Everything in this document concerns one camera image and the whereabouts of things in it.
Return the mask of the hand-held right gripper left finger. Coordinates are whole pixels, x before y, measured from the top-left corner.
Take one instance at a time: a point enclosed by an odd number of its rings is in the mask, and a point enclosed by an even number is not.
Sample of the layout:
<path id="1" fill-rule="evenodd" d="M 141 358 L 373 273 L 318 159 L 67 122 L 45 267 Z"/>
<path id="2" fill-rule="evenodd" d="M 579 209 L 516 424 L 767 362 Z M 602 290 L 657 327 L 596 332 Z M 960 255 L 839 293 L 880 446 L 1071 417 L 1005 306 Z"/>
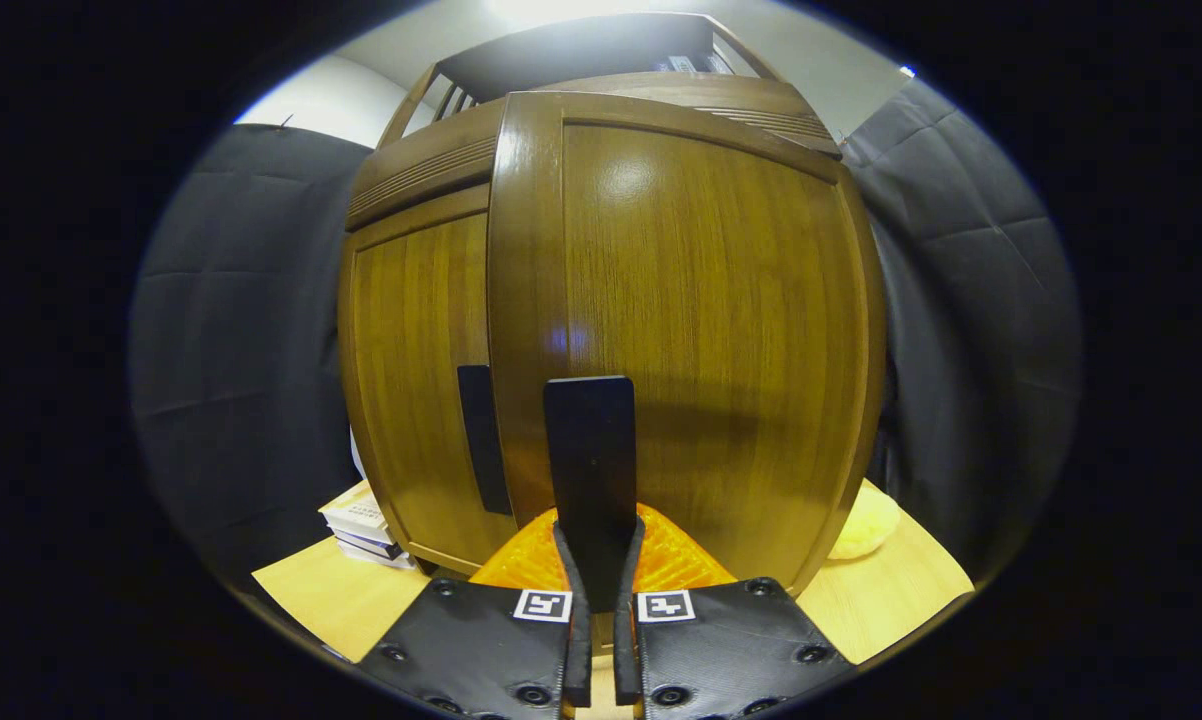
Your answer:
<path id="1" fill-rule="evenodd" d="M 557 510 L 476 575 L 435 578 L 359 670 L 462 719 L 575 719 L 593 696 L 593 607 Z"/>

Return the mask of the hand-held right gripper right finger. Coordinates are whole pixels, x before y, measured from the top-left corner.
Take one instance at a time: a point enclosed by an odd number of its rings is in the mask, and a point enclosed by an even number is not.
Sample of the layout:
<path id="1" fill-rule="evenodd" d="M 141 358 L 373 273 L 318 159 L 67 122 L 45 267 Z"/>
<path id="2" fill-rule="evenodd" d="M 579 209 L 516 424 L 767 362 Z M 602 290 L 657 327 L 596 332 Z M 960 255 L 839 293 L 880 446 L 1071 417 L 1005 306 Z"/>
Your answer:
<path id="1" fill-rule="evenodd" d="M 615 593 L 615 706 L 637 719 L 746 719 L 853 676 L 778 581 L 737 581 L 638 505 Z"/>

